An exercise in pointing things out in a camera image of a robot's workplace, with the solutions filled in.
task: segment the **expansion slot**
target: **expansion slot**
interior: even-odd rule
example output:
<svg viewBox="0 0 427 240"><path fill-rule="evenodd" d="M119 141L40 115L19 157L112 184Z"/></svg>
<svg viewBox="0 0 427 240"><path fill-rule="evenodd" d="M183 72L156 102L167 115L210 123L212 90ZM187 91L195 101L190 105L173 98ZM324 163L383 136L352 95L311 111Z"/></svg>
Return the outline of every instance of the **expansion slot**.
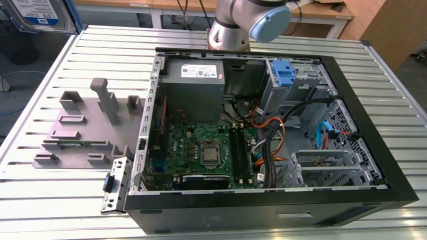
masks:
<svg viewBox="0 0 427 240"><path fill-rule="evenodd" d="M232 127L230 129L230 150L234 179L240 184L244 183L244 180L248 180L251 183L247 142L242 127Z"/></svg>

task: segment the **metal bracket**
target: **metal bracket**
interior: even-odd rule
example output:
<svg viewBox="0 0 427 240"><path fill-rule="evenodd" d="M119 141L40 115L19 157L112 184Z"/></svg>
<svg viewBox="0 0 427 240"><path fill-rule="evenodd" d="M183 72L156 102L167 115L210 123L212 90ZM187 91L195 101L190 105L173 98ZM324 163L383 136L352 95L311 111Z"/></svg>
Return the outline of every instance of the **metal bracket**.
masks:
<svg viewBox="0 0 427 240"><path fill-rule="evenodd" d="M100 214L125 214L125 198L128 193L132 161L127 157L113 160L107 174L103 190L105 192Z"/></svg>
<svg viewBox="0 0 427 240"><path fill-rule="evenodd" d="M151 131L151 124L152 124L152 116L153 116L153 109L155 109L155 99L156 99L156 92L157 92L157 85L159 85L159 77L160 71L165 69L165 57L164 56L155 56L153 57L153 64L151 70L151 77L149 77L149 89L144 103L144 111L140 121L140 129L139 129L139 138L137 138L137 145L135 150L135 161L133 161L133 171L129 174L131 178L131 185L129 185L129 195L137 195L140 190L145 190L144 182L143 182L143 175L141 172L144 170L145 165L145 158L148 155L148 139L149 139L149 131Z"/></svg>

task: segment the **table surface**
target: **table surface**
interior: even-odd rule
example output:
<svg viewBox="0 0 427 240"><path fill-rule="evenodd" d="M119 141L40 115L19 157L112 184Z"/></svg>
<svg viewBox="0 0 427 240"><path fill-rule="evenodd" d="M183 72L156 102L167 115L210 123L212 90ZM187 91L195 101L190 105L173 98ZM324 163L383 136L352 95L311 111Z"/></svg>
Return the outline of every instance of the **table surface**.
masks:
<svg viewBox="0 0 427 240"><path fill-rule="evenodd" d="M61 109L59 97L64 91L95 97L89 85L97 77L108 79L108 89L117 98L144 98L155 47L206 46L206 32L171 29L89 25L79 36L69 38L0 147L0 239L145 236L128 215L100 215L105 170L35 169L33 156ZM252 41L250 46L255 52L335 57L420 200L342 227L206 232L180 239L426 239L426 113L375 52L358 41L306 37L279 37L272 43Z"/></svg>
<svg viewBox="0 0 427 240"><path fill-rule="evenodd" d="M77 5L99 5L112 7L145 7L153 9L173 9L179 10L179 4L176 0L75 0ZM218 0L203 0L203 6L207 12L215 12ZM180 4L184 6L185 1L180 0ZM199 0L188 0L188 11L202 12ZM292 16L299 16L299 9L292 11ZM312 2L302 7L302 16L304 18L323 18L335 19L342 18L351 20L354 14L344 6L342 12L331 10L331 4Z"/></svg>

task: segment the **cable on floor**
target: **cable on floor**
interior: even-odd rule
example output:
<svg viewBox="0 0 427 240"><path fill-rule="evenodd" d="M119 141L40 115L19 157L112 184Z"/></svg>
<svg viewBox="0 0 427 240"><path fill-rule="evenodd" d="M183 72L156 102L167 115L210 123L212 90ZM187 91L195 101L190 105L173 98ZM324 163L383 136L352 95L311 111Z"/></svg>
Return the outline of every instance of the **cable on floor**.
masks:
<svg viewBox="0 0 427 240"><path fill-rule="evenodd" d="M37 74L44 74L47 75L48 73L44 71L35 71L35 70L23 70L23 71L13 71L5 75L3 75L1 71L0 71L0 81L1 81L1 92L4 92L5 94L9 94L13 91L13 86L11 85L11 88L5 91L5 79L4 77L8 77L13 74L19 74L19 73L37 73Z"/></svg>
<svg viewBox="0 0 427 240"><path fill-rule="evenodd" d="M11 114L15 114L17 113L19 111L21 111L25 107L21 107L20 109L15 110L15 111L11 111L11 112L5 112L5 113L0 113L0 116L5 116L5 115L11 115Z"/></svg>

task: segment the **black connector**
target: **black connector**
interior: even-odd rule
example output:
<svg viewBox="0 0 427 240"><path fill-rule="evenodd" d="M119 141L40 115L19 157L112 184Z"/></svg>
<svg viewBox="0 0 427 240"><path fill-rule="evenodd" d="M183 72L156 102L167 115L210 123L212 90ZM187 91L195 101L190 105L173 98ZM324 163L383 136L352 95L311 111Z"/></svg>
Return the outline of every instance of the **black connector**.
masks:
<svg viewBox="0 0 427 240"><path fill-rule="evenodd" d="M195 133L195 127L192 127L192 126L187 127L187 132L191 132L194 134Z"/></svg>
<svg viewBox="0 0 427 240"><path fill-rule="evenodd" d="M362 138L362 134L359 132L351 132L347 136L347 141L355 142Z"/></svg>
<svg viewBox="0 0 427 240"><path fill-rule="evenodd" d="M328 139L338 139L339 136L340 136L340 131L338 131L335 129L327 132Z"/></svg>
<svg viewBox="0 0 427 240"><path fill-rule="evenodd" d="M104 186L101 187L101 190L105 193L111 193L112 192L113 183L115 183L115 176L111 176L109 173L107 173L105 180L104 180Z"/></svg>

